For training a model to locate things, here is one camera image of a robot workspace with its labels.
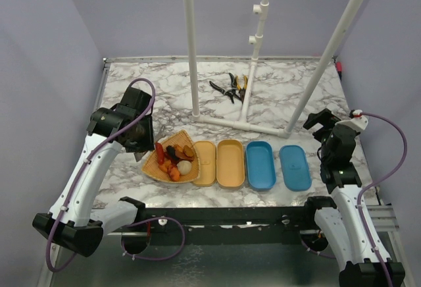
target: gray wall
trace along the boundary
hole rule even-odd
[[[36,286],[32,219],[76,164],[102,61],[72,0],[0,1],[0,286]]]
[[[73,0],[104,57],[186,55],[182,0]],[[262,55],[321,55],[348,0],[270,0]],[[251,55],[260,0],[195,0],[200,55]]]
[[[421,0],[369,0],[351,30],[339,58],[350,107],[394,120],[406,133],[407,160],[384,186],[392,202],[403,243],[421,286]],[[374,179],[399,161],[399,134],[371,120],[362,145]]]

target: pipe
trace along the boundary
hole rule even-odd
[[[257,68],[257,62],[251,61],[250,70],[249,70],[249,79],[247,82],[247,89],[245,90],[243,106],[241,108],[241,113],[238,119],[238,121],[241,121],[241,122],[247,121],[247,112],[249,111],[251,88],[253,87],[253,81],[255,79],[255,74],[256,74],[256,68]]]
[[[231,128],[234,128],[234,129],[240,129],[240,130],[244,130],[244,131],[254,131],[254,132],[260,132],[260,133],[263,133],[263,134],[273,134],[273,135],[281,137],[281,138],[288,138],[289,137],[289,135],[287,135],[284,132],[283,129],[257,126],[255,124],[249,124],[248,122],[240,122],[240,121],[234,121],[234,120],[212,118],[212,117],[203,116],[203,115],[201,115],[199,117],[198,121],[199,122],[206,122],[208,124],[216,124],[216,125],[219,125],[219,126],[231,127]]]
[[[249,43],[255,47],[251,56],[250,70],[249,70],[249,81],[247,83],[247,89],[244,95],[244,102],[241,108],[241,113],[238,121],[247,122],[247,112],[249,111],[251,90],[253,89],[253,81],[255,79],[257,60],[259,59],[259,51],[262,46],[264,23],[268,17],[269,0],[262,0],[260,5],[253,5],[253,12],[259,14],[259,24],[257,26],[257,33],[254,36],[249,37]]]
[[[193,117],[198,118],[200,116],[200,110],[199,110],[199,87],[197,85],[195,11],[194,11],[193,0],[183,0],[183,1],[184,1],[184,12],[186,14],[191,102],[193,105]]]
[[[335,54],[335,51],[339,47],[347,29],[351,25],[357,11],[359,10],[362,2],[364,0],[349,0],[347,7],[343,11],[342,17],[337,23],[336,29],[331,36],[328,45],[326,46],[322,58],[320,58],[320,61],[318,63],[318,66],[316,67],[316,70],[313,72],[313,75],[310,79],[309,84],[307,85],[303,96],[300,99],[300,102],[298,102],[297,107],[295,108],[295,111],[291,117],[291,119],[288,122],[287,127],[285,128],[286,133],[291,133],[295,124],[298,121],[298,118],[300,117],[301,113],[303,112],[305,105],[310,99],[310,96],[312,95],[314,89],[317,86],[317,83],[319,82],[320,78],[322,77],[328,63],[330,62],[331,58]]]

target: wicker basket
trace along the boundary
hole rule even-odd
[[[191,171],[187,175],[182,175],[178,182],[172,181],[167,173],[159,169],[157,152],[154,150],[147,158],[144,166],[142,167],[143,173],[153,178],[154,180],[171,184],[190,183],[200,177],[200,159],[197,156],[198,152],[195,146],[193,145],[193,141],[189,137],[189,134],[185,130],[177,132],[173,136],[165,139],[163,142],[161,142],[161,144],[164,148],[164,151],[169,145],[178,144],[181,147],[188,145],[195,154],[195,159],[193,160],[193,162],[191,162]]]

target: white marble surface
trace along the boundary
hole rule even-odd
[[[284,127],[308,83],[315,61],[268,61],[259,63],[257,77],[251,96],[249,122],[274,128]],[[247,63],[203,62],[198,64],[199,100],[201,113],[218,118],[237,120],[241,102],[232,104],[228,97],[214,91],[209,80],[229,88],[228,72],[242,75],[248,73]],[[217,183],[200,188],[193,184],[172,185],[157,182],[141,173],[140,163],[132,154],[119,154],[108,171],[94,207],[106,207],[123,196],[130,196],[146,203],[148,207],[264,207],[303,205],[308,196],[327,195],[319,176],[320,162],[316,150],[320,144],[311,132],[301,128],[309,113],[327,107],[337,116],[346,117],[349,110],[333,64],[326,69],[314,91],[305,112],[301,115],[294,133],[285,140],[268,134],[244,132],[227,127],[195,123],[191,119],[191,95],[187,63],[113,63],[110,67],[102,106],[118,103],[130,81],[138,77],[150,79],[156,87],[157,100],[153,120],[155,133],[164,126],[165,136],[181,129],[187,130],[193,141],[210,140],[218,143],[223,139],[238,139],[244,146],[252,140],[265,140],[274,150],[277,183],[267,192],[252,190],[247,177],[238,190],[221,188]],[[140,88],[150,93],[146,84]],[[278,152],[283,145],[300,145],[307,154],[312,186],[306,192],[292,192],[284,184]],[[353,162],[364,184],[371,181],[367,164],[360,146]],[[377,203],[374,192],[366,193],[368,203]]]

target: blue container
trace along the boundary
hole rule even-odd
[[[285,145],[279,151],[282,174],[288,189],[302,192],[311,187],[309,164],[303,148],[298,145]]]
[[[276,183],[272,147],[265,141],[252,141],[245,149],[247,177],[256,190],[269,190]]]

